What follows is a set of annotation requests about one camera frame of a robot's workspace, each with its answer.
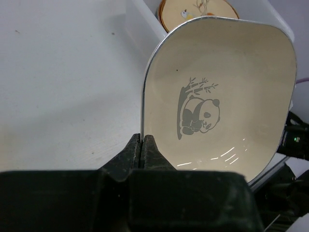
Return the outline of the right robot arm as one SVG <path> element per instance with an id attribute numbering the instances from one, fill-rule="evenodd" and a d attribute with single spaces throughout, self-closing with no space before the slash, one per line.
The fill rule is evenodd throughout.
<path id="1" fill-rule="evenodd" d="M 309 212 L 309 173 L 293 173 L 289 158 L 309 159 L 309 125 L 288 113 L 277 151 L 286 157 L 251 186 L 266 232 L 285 232 Z"/>

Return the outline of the beige bird pattern plate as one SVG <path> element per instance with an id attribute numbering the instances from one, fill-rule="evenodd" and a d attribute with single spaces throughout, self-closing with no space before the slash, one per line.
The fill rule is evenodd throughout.
<path id="1" fill-rule="evenodd" d="M 239 19 L 235 8 L 226 0 L 163 0 L 157 10 L 157 18 L 166 32 L 201 16 Z"/>

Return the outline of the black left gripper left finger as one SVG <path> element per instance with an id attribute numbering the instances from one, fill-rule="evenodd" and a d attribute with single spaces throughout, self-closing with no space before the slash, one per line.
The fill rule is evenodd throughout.
<path id="1" fill-rule="evenodd" d="M 127 178 L 137 165 L 140 135 L 96 170 L 0 174 L 3 232 L 107 232 L 127 214 Z"/>

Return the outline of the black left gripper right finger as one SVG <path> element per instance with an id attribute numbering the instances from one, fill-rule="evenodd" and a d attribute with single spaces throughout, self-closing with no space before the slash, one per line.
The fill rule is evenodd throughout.
<path id="1" fill-rule="evenodd" d="M 128 177 L 133 232 L 262 232 L 244 176 L 144 166 Z"/>

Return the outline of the cream square panda dish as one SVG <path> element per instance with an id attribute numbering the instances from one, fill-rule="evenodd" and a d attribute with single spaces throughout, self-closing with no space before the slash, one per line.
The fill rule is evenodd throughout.
<path id="1" fill-rule="evenodd" d="M 280 144 L 295 87 L 293 42 L 280 28 L 198 17 L 159 43 L 145 70 L 141 138 L 178 170 L 254 181 Z"/>

